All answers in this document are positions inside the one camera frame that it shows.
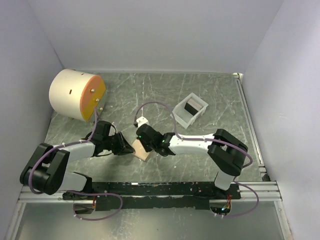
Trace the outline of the beige leather card holder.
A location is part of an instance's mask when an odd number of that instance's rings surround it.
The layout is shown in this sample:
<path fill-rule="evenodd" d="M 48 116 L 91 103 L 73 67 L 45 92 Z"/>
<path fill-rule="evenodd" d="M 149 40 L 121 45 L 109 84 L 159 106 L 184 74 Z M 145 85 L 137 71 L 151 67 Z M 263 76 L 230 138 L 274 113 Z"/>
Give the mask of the beige leather card holder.
<path fill-rule="evenodd" d="M 132 147 L 134 149 L 134 152 L 132 153 L 135 157 L 137 157 L 139 160 L 147 162 L 150 158 L 151 152 L 147 152 L 145 148 L 143 147 L 141 141 L 139 139 L 136 139 L 132 143 Z"/>

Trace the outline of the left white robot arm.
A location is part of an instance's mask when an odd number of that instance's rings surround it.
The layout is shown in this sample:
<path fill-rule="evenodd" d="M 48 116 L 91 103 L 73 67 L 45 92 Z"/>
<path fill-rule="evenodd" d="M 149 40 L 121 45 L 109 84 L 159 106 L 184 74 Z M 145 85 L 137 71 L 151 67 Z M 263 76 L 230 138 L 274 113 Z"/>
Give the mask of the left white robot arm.
<path fill-rule="evenodd" d="M 35 194 L 52 195 L 59 190 L 75 191 L 81 199 L 89 199 L 94 192 L 91 177 L 72 172 L 67 165 L 72 161 L 102 157 L 103 151 L 115 156 L 133 154 L 135 149 L 121 132 L 110 134 L 114 125 L 99 120 L 84 138 L 61 145 L 41 143 L 22 170 L 19 181 Z"/>

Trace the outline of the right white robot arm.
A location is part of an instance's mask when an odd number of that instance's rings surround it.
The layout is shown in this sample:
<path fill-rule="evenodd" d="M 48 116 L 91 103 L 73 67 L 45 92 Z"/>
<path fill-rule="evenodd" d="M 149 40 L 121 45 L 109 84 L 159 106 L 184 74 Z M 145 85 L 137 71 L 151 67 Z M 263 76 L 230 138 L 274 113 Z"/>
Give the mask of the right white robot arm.
<path fill-rule="evenodd" d="M 155 151 L 163 157 L 183 154 L 209 156 L 219 168 L 212 186 L 212 193 L 218 199 L 229 194 L 231 183 L 241 174 L 248 157 L 248 147 L 222 128 L 207 135 L 161 134 L 145 123 L 137 128 L 136 135 L 146 152 Z"/>

